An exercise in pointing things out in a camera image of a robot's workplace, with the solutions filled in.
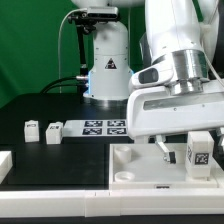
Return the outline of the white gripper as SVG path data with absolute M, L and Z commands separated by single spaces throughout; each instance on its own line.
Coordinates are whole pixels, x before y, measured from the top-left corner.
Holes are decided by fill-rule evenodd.
M 136 90 L 129 97 L 126 120 L 129 137 L 155 136 L 170 164 L 176 163 L 175 152 L 167 148 L 163 135 L 218 128 L 218 146 L 224 150 L 224 87 L 212 80 L 203 85 L 203 92 L 181 96 L 171 96 L 165 86 Z

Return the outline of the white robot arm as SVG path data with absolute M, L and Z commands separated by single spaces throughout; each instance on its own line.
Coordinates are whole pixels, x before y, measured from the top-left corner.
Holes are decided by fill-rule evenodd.
M 126 89 L 127 131 L 136 142 L 224 125 L 224 87 L 208 71 L 214 47 L 199 25 L 192 0 L 72 0 L 87 12 L 145 6 L 150 66 Z

